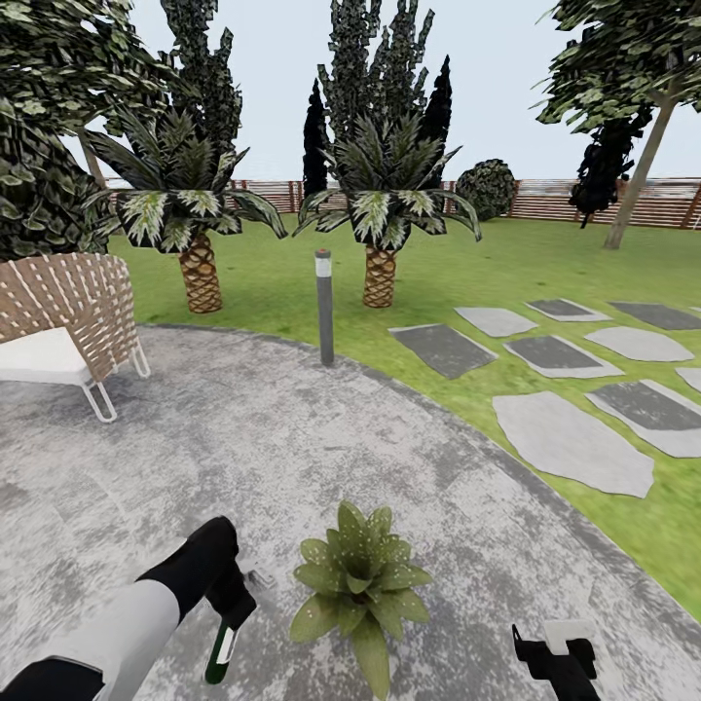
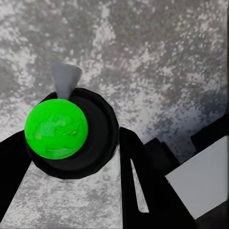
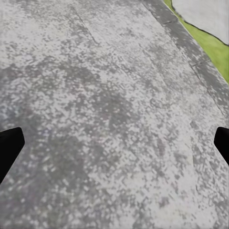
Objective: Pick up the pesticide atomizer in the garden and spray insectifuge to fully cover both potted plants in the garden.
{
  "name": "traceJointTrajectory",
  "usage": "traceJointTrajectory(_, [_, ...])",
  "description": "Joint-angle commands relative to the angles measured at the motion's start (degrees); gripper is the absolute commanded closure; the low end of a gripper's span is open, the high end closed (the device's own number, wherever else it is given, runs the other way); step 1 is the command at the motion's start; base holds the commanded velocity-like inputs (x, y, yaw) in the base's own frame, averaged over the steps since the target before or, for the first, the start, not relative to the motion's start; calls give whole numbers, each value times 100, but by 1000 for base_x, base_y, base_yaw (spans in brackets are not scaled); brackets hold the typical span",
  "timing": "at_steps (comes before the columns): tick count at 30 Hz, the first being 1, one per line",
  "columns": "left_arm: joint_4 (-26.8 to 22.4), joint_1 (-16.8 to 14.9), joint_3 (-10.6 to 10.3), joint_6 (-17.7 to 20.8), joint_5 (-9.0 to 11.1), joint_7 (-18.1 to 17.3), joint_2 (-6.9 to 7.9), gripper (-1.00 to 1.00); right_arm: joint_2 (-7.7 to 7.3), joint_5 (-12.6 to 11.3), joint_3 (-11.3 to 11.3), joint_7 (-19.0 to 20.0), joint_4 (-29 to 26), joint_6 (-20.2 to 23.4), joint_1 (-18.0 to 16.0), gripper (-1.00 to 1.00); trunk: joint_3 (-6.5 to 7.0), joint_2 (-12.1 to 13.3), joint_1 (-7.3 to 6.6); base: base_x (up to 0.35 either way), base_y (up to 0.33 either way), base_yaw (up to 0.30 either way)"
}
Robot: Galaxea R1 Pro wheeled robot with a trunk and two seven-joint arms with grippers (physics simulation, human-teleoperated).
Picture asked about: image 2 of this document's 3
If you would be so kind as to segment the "insectifuge atomizer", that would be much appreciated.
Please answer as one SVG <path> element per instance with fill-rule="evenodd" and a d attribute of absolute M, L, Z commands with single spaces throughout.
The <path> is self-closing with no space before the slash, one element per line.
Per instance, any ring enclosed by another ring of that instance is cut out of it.
<path fill-rule="evenodd" d="M 113 158 L 119 144 L 119 123 L 100 94 L 75 88 L 82 69 L 55 63 L 49 71 L 55 92 L 27 117 L 27 152 L 47 175 L 79 180 L 97 173 Z"/>

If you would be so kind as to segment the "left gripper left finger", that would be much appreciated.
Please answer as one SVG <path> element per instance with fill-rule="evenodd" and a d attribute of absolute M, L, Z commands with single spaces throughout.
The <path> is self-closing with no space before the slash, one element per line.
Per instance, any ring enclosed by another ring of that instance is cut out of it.
<path fill-rule="evenodd" d="M 0 143 L 0 223 L 32 162 L 24 134 L 22 130 Z"/>

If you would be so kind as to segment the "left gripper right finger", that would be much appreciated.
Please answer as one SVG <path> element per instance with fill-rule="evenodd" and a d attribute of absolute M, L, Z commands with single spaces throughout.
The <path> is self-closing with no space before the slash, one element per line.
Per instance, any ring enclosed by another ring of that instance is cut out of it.
<path fill-rule="evenodd" d="M 120 127 L 123 229 L 200 229 L 138 135 Z M 138 210 L 131 159 L 149 209 Z"/>

